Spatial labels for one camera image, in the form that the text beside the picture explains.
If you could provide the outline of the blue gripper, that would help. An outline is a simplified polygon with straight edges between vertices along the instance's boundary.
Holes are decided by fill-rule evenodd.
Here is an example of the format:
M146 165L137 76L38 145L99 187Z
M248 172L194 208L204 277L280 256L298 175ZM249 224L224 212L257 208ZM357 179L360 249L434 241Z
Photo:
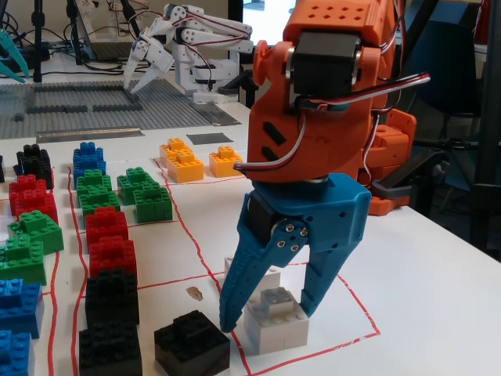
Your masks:
M220 327L229 333L267 271L283 268L307 244L310 255L300 306L308 317L325 294L366 226L371 193L345 174L319 183L252 182L237 231L238 247L220 294Z

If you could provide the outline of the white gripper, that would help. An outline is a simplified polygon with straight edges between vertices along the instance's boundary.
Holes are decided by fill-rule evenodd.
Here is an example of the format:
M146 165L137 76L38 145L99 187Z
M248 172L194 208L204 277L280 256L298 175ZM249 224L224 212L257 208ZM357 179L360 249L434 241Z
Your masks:
M132 44L128 62L124 69L124 89L128 88L132 75L142 60L146 60L151 65L131 90L131 94L138 92L151 81L168 72L174 63L172 54L164 48L164 45L153 36L149 29L145 29Z

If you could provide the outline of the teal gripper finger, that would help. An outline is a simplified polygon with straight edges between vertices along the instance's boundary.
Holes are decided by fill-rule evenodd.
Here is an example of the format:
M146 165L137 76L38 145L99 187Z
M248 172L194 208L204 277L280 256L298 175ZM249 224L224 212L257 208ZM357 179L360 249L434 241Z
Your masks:
M14 61L17 63L24 62L24 77L29 78L30 77L30 72L29 68L27 65L26 60L23 58L21 55L20 51L16 47L15 43L9 36L9 33L6 30L1 30L1 47L9 54L10 57L13 58Z
M6 63L0 62L1 74L5 75L7 78L11 78L15 81L24 81L24 79L17 73L19 71L24 72L24 62L17 63L14 60L8 60Z

